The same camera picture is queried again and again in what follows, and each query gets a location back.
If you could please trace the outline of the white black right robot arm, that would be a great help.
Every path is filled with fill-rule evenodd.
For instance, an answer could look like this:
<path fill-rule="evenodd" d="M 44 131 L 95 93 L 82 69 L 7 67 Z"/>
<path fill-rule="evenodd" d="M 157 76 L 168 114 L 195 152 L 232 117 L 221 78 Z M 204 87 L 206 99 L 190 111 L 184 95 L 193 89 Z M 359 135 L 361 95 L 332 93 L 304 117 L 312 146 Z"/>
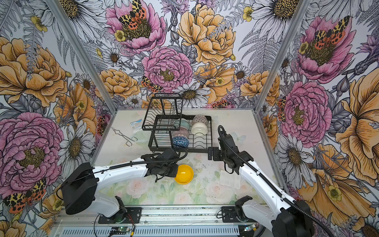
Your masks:
<path fill-rule="evenodd" d="M 259 168 L 246 151 L 239 151 L 233 137 L 218 126 L 218 147 L 210 147 L 209 160 L 222 161 L 224 167 L 240 175 L 265 201 L 263 206 L 250 196 L 235 203 L 241 221 L 252 219 L 271 230 L 275 237 L 312 237 L 315 233 L 312 214 L 304 201 L 296 201 L 280 189 Z"/>

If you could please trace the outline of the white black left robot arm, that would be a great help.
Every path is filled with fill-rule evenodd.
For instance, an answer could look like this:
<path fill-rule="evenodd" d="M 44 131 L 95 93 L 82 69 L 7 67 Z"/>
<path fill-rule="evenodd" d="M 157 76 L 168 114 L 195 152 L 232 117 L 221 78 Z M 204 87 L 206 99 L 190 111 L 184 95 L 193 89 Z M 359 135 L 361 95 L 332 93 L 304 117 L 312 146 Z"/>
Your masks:
<path fill-rule="evenodd" d="M 186 149 L 168 148 L 162 153 L 145 154 L 140 158 L 113 166 L 79 165 L 61 185 L 65 212 L 68 215 L 90 211 L 102 215 L 110 223 L 121 223 L 127 218 L 127 210 L 119 196 L 110 197 L 101 189 L 112 184 L 147 176 L 157 180 L 175 178 L 177 162 L 187 156 Z"/>

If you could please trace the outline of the pink striped ceramic bowl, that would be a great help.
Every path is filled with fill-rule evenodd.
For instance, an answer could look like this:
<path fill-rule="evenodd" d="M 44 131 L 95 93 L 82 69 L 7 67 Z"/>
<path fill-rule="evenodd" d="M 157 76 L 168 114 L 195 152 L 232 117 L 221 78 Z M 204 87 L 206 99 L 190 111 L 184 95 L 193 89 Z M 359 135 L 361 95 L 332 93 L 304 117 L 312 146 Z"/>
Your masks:
<path fill-rule="evenodd" d="M 189 130 L 185 127 L 180 127 L 179 130 L 175 130 L 172 132 L 173 137 L 182 136 L 185 138 L 189 138 L 189 135 L 190 135 Z"/>

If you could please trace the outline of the blue geometric patterned bowl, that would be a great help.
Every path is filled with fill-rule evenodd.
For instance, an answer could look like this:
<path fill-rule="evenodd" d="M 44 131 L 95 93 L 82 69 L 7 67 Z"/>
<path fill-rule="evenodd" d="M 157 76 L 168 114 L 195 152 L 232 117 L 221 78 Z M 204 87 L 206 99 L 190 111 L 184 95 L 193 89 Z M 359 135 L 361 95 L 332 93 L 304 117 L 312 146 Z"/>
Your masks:
<path fill-rule="evenodd" d="M 189 139 L 185 136 L 175 136 L 172 138 L 172 144 L 174 147 L 187 148 L 189 143 Z"/>

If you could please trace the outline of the cream white bowl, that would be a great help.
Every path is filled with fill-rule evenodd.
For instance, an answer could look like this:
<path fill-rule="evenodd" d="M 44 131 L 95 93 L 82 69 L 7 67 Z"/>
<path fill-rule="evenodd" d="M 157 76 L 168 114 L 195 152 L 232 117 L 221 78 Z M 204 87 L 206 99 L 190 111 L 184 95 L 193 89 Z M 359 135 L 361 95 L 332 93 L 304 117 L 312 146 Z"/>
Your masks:
<path fill-rule="evenodd" d="M 192 125 L 191 133 L 194 136 L 205 136 L 208 133 L 208 127 L 203 122 L 196 122 Z"/>

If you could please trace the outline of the mint green ceramic bowl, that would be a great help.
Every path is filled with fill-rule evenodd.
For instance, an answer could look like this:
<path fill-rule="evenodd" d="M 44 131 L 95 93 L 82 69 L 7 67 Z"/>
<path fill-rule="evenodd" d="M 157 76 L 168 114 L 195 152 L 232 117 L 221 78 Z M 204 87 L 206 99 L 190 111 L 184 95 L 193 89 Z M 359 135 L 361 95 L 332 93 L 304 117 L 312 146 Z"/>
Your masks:
<path fill-rule="evenodd" d="M 186 120 L 186 119 L 177 119 L 175 122 L 174 122 L 174 126 L 176 128 L 185 128 L 187 130 L 190 129 L 190 124 L 189 122 Z"/>

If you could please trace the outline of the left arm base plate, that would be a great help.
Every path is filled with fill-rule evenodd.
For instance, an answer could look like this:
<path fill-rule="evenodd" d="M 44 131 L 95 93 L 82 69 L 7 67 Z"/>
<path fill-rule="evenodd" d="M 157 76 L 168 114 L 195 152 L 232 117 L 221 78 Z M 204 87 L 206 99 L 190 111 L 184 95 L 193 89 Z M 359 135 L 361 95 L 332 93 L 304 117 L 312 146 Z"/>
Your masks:
<path fill-rule="evenodd" d="M 124 207 L 111 217 L 101 215 L 99 224 L 138 224 L 142 214 L 141 207 Z"/>

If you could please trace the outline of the yellow bowl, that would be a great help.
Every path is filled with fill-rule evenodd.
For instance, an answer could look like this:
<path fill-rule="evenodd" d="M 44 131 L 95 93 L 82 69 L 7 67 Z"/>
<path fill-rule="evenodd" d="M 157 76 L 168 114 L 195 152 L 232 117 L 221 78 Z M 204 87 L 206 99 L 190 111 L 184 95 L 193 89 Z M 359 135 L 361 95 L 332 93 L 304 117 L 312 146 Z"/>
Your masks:
<path fill-rule="evenodd" d="M 193 179 L 194 172 L 189 165 L 179 165 L 175 181 L 180 185 L 186 185 Z"/>

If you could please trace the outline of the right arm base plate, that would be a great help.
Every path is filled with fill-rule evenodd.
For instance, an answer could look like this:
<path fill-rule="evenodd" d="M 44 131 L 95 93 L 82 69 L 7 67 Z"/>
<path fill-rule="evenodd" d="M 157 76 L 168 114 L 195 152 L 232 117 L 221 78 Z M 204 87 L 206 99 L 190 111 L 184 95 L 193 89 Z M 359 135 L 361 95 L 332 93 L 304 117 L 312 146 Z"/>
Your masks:
<path fill-rule="evenodd" d="M 237 216 L 234 206 L 222 206 L 220 214 L 217 217 L 221 217 L 223 223 L 253 223 L 256 222 L 253 219 L 243 219 Z"/>

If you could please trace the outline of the brown patterned ceramic bowl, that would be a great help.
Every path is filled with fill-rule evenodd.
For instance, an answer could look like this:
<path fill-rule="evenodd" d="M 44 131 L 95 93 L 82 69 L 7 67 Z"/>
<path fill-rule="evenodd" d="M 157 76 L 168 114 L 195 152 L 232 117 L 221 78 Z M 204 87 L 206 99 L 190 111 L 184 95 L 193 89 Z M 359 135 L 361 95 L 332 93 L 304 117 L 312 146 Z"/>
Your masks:
<path fill-rule="evenodd" d="M 207 125 L 208 124 L 208 119 L 207 119 L 207 117 L 205 115 L 196 115 L 192 119 L 191 124 L 195 125 L 196 123 L 203 123 L 203 124 Z"/>

